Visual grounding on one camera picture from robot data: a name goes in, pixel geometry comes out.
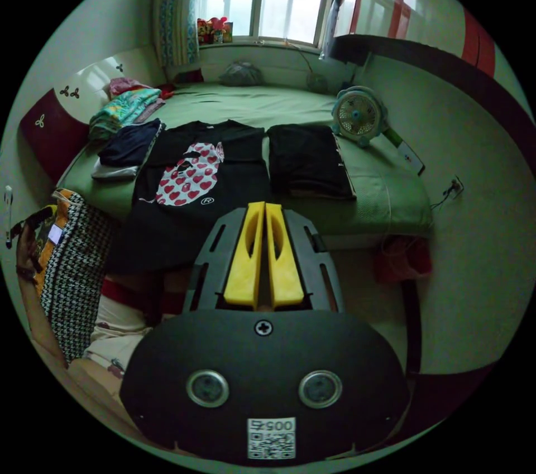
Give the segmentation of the person's left hand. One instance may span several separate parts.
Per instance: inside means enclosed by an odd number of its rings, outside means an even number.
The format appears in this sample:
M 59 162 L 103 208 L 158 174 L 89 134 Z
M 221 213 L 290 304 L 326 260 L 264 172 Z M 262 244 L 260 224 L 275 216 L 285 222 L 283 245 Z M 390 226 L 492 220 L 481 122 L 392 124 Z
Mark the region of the person's left hand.
M 35 240 L 35 230 L 27 223 L 18 237 L 16 247 L 16 265 L 25 270 L 37 271 L 38 265 L 36 257 L 37 243 Z

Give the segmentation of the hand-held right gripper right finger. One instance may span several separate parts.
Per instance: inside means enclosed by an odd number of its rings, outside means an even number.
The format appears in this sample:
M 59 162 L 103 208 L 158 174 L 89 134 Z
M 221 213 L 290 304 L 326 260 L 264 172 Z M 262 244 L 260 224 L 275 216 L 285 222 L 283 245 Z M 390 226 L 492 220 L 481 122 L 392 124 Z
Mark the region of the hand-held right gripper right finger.
M 280 204 L 266 203 L 266 236 L 272 307 L 300 305 L 304 290 Z

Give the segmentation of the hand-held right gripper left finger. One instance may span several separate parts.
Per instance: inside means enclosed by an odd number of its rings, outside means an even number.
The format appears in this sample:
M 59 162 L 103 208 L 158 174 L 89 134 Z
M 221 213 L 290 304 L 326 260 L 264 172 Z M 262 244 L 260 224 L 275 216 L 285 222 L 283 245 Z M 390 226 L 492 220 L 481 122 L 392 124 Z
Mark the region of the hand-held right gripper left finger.
M 264 220 L 265 203 L 250 203 L 238 233 L 224 290 L 227 304 L 257 308 Z

